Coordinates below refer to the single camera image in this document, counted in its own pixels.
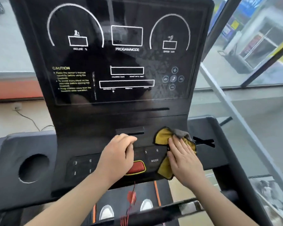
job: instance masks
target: treadmill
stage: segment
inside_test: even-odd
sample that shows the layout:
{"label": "treadmill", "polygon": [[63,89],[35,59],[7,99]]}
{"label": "treadmill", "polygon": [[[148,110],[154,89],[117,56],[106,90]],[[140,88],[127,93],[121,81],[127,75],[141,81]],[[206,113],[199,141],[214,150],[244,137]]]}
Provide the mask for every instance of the treadmill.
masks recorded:
{"label": "treadmill", "polygon": [[[212,0],[10,0],[42,89],[54,131],[15,133],[0,146],[0,225],[20,225],[18,209],[58,200],[92,173],[117,134],[134,135],[134,161],[102,196],[85,225],[177,226],[203,211],[196,198],[173,203],[157,173],[168,147],[162,127],[188,131],[205,170],[259,225],[272,225],[217,120],[188,118]],[[140,211],[143,199],[153,209]],[[114,218],[100,221],[111,205]]]}

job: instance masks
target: yellow cloth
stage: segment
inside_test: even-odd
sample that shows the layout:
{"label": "yellow cloth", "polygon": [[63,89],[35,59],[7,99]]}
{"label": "yellow cloth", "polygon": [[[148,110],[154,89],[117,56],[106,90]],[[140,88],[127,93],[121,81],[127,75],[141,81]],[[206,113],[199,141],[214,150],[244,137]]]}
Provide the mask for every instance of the yellow cloth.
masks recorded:
{"label": "yellow cloth", "polygon": [[[172,132],[168,128],[163,128],[163,129],[161,129],[157,132],[155,139],[154,139],[155,144],[168,145],[169,138],[172,138],[174,134],[176,136],[178,136],[182,133],[184,133],[184,132],[182,132],[180,130],[175,129],[174,132]],[[182,138],[183,141],[186,144],[188,144],[196,154],[196,145],[195,145],[194,142],[189,141],[187,138],[182,137],[182,136],[178,136],[178,137]],[[162,175],[163,177],[165,177],[166,179],[169,179],[169,180],[173,178],[173,172],[172,172],[172,169],[171,169],[171,165],[170,165],[170,161],[169,161],[168,156],[166,156],[164,158],[164,160],[162,161],[161,165],[159,166],[157,173],[159,173],[160,175]]]}

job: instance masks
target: power outlet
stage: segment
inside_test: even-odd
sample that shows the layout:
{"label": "power outlet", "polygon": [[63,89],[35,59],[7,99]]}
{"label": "power outlet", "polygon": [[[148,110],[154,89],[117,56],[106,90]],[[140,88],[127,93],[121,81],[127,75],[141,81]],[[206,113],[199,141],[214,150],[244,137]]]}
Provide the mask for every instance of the power outlet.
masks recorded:
{"label": "power outlet", "polygon": [[15,111],[22,110],[22,103],[21,102],[13,103],[12,104],[12,109],[15,110]]}

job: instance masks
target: treadmill display panel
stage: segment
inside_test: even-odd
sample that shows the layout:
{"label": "treadmill display panel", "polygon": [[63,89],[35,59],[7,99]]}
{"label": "treadmill display panel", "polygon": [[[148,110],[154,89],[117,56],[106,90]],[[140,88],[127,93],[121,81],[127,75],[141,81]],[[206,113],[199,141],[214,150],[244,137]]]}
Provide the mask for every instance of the treadmill display panel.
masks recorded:
{"label": "treadmill display panel", "polygon": [[205,7],[154,0],[26,5],[57,105],[189,97]]}

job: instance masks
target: shoe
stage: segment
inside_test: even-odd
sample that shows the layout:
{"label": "shoe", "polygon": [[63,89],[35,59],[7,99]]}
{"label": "shoe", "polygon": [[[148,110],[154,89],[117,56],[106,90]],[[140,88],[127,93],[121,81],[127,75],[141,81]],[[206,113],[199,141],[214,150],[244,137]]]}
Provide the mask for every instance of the shoe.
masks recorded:
{"label": "shoe", "polygon": [[153,204],[150,199],[145,199],[141,204],[141,211],[147,210],[147,209],[153,209]]}
{"label": "shoe", "polygon": [[112,207],[110,205],[105,205],[104,207],[102,207],[100,212],[100,220],[104,220],[111,217],[114,217]]}

